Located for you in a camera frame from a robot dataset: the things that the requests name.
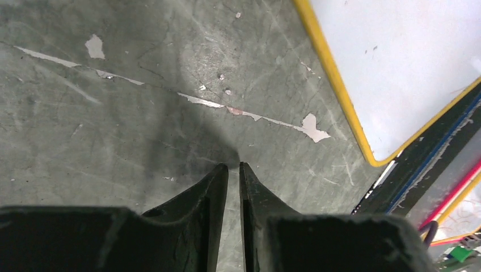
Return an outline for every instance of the scratch mark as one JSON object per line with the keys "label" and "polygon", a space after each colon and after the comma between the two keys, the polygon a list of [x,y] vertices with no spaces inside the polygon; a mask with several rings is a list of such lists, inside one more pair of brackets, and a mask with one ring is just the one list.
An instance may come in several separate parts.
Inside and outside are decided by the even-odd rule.
{"label": "scratch mark", "polygon": [[71,138],[83,127],[83,124],[79,124],[75,130],[74,130],[74,133],[72,133],[72,135],[70,136]]}
{"label": "scratch mark", "polygon": [[92,35],[90,40],[85,42],[85,47],[91,58],[105,59],[104,52],[102,51],[102,43],[102,40],[95,34]]}
{"label": "scratch mark", "polygon": [[332,112],[330,110],[327,111],[327,113],[329,114],[329,118],[331,119],[331,122],[332,122],[332,127],[334,128],[334,130],[336,131],[336,133],[345,141],[347,141],[347,137],[346,135],[339,129],[339,126],[337,125],[337,121],[334,119],[334,115],[332,114]]}
{"label": "scratch mark", "polygon": [[25,49],[25,48],[21,48],[21,47],[18,47],[18,46],[15,46],[15,47],[16,47],[17,49],[20,49],[20,50],[23,51],[24,53],[29,54],[29,55],[32,56],[32,57],[40,58],[40,59],[42,59],[42,60],[47,60],[47,61],[53,61],[53,62],[55,62],[55,63],[64,65],[65,67],[68,67],[68,68],[72,68],[72,67],[75,67],[75,66],[80,66],[80,64],[77,64],[77,63],[74,63],[74,62],[65,61],[65,60],[63,60],[63,59],[59,59],[59,58],[56,58],[56,57],[52,57],[52,56],[49,56],[49,55],[45,55],[45,54],[42,54],[42,53],[39,53],[39,52],[35,52],[35,51],[32,51],[32,50],[28,50],[28,49]]}
{"label": "scratch mark", "polygon": [[54,77],[56,77],[58,79],[58,81],[60,81],[61,83],[67,85],[68,87],[70,87],[72,90],[76,91],[77,93],[79,93],[80,95],[82,95],[83,97],[85,97],[85,99],[87,99],[88,101],[92,101],[93,103],[95,104],[99,104],[101,105],[102,102],[100,102],[98,99],[96,98],[93,98],[92,96],[90,96],[89,94],[87,94],[86,92],[84,92],[82,89],[80,89],[79,87],[77,87],[74,83],[68,81],[67,79],[57,75],[56,73],[54,72],[51,72],[50,70],[40,66],[40,65],[36,65],[35,67],[37,67],[39,70],[41,70],[42,72],[46,73],[46,74],[49,74],[49,75],[53,75]]}
{"label": "scratch mark", "polygon": [[343,154],[343,160],[344,160],[344,163],[345,163],[345,166],[346,166],[347,175],[349,177],[349,183],[351,183],[351,185],[354,186],[354,182],[352,182],[351,170],[349,170],[349,165],[347,163],[347,160],[345,159],[344,154]]}
{"label": "scratch mark", "polygon": [[332,181],[332,180],[328,180],[328,179],[325,178],[325,177],[323,177],[322,179],[324,179],[325,181],[329,182],[330,184],[334,184],[334,185],[337,185],[337,186],[341,186],[341,185],[339,185],[339,183],[334,182],[334,181]]}
{"label": "scratch mark", "polygon": [[213,43],[218,43],[218,41],[216,41],[215,39],[211,38],[211,37],[205,37],[206,40],[208,41],[211,41]]}

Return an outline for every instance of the wire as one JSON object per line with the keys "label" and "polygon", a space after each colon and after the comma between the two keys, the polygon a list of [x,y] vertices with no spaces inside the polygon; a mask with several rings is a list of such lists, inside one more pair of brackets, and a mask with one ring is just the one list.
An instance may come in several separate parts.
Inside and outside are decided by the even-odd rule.
{"label": "wire", "polygon": [[439,227],[439,224],[437,223],[437,221],[433,220],[419,229],[420,234],[424,234],[425,232],[428,232],[428,234],[426,234],[426,237],[424,238],[424,241],[423,241],[423,243],[427,247],[429,247],[433,242],[438,227]]}

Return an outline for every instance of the white paint chip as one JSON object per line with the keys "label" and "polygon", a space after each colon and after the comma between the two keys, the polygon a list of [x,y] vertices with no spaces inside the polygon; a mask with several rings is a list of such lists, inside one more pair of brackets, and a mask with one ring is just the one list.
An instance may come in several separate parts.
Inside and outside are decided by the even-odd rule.
{"label": "white paint chip", "polygon": [[305,133],[309,136],[315,143],[322,139],[329,138],[329,134],[325,131],[320,131],[316,128],[316,118],[312,113],[309,113],[304,120],[302,120],[302,127],[297,129],[300,132]]}
{"label": "white paint chip", "polygon": [[180,93],[180,92],[178,92],[177,94],[187,98],[187,101],[189,101],[191,103],[194,103],[194,104],[201,104],[201,105],[205,105],[205,106],[211,107],[211,108],[223,108],[224,107],[224,105],[217,104],[217,103],[207,101],[207,100],[204,100],[204,99],[200,99],[200,98],[197,98],[197,97],[193,97],[193,96],[190,96],[190,95],[185,95],[185,94]]}
{"label": "white paint chip", "polygon": [[65,67],[68,67],[68,68],[80,66],[80,64],[77,64],[77,63],[74,63],[74,62],[71,62],[71,61],[65,61],[63,59],[59,59],[59,58],[56,58],[56,57],[45,55],[45,54],[42,54],[42,53],[39,53],[39,52],[35,52],[35,51],[32,51],[32,50],[21,48],[21,47],[18,47],[18,46],[15,46],[15,47],[17,49],[20,49],[20,50],[24,51],[25,53],[29,54],[32,57],[41,58],[42,60],[47,60],[47,61],[53,61],[53,62],[56,62],[58,64],[64,65]]}
{"label": "white paint chip", "polygon": [[102,70],[95,70],[97,72],[97,75],[101,78],[106,78],[106,79],[112,79],[114,77],[117,77],[117,78],[123,78],[125,80],[128,80],[130,81],[131,83],[134,83],[135,85],[144,85],[143,82],[140,82],[140,81],[137,81],[137,80],[133,80],[133,79],[130,79],[130,78],[126,78],[124,76],[121,76],[121,75],[116,75],[116,74],[112,74],[112,73],[109,73],[109,72],[105,72],[105,71],[102,71]]}
{"label": "white paint chip", "polygon": [[92,35],[90,40],[85,42],[85,47],[87,47],[88,54],[91,58],[105,59],[104,52],[102,51],[102,44],[102,40],[95,34]]}
{"label": "white paint chip", "polygon": [[311,67],[305,64],[303,61],[301,61],[301,65],[304,66],[312,75],[316,75],[315,72],[311,69]]}
{"label": "white paint chip", "polygon": [[75,128],[74,133],[72,133],[70,137],[74,136],[82,127],[83,127],[83,124],[78,125],[77,128]]}

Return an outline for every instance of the whiteboard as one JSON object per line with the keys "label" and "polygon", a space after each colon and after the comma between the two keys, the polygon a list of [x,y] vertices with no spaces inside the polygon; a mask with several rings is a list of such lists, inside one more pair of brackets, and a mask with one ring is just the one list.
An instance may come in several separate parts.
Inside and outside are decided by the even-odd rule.
{"label": "whiteboard", "polygon": [[480,0],[294,2],[372,165],[389,162],[479,80]]}

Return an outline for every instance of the black plastic part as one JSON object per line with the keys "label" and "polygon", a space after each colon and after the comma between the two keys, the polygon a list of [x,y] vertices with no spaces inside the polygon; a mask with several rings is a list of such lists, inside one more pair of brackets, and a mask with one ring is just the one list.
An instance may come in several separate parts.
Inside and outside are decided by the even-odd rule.
{"label": "black plastic part", "polygon": [[126,208],[0,209],[0,271],[215,271],[227,166],[139,216]]}
{"label": "black plastic part", "polygon": [[245,272],[435,271],[419,234],[389,215],[301,215],[240,164]]}
{"label": "black plastic part", "polygon": [[[392,205],[397,194],[414,178],[417,173],[423,169],[424,162],[429,158],[430,153],[439,144],[448,133],[449,130],[457,123],[457,121],[469,111],[469,107],[476,98],[481,95],[481,84],[474,87],[468,94],[466,94],[459,102],[451,107],[445,114],[443,114],[433,125],[431,125],[425,132],[422,133],[419,138],[411,143],[395,161],[398,163],[391,173],[386,177],[382,185],[372,190],[369,198],[363,198],[352,213],[386,213],[389,207]],[[436,172],[438,175],[445,168],[446,162],[451,162],[455,155],[466,145],[471,137],[481,127],[481,110],[477,108],[474,112],[472,119],[475,122],[468,123],[461,135],[456,136],[456,141],[453,144],[456,147],[449,147],[451,151],[446,151],[443,161],[438,164],[437,169],[433,169],[433,172],[426,175],[430,176],[427,183],[418,185],[414,190],[410,191],[406,195],[404,203],[401,205],[404,207],[401,210],[395,210],[395,214],[406,215],[417,200],[429,189],[430,184],[435,180]]]}

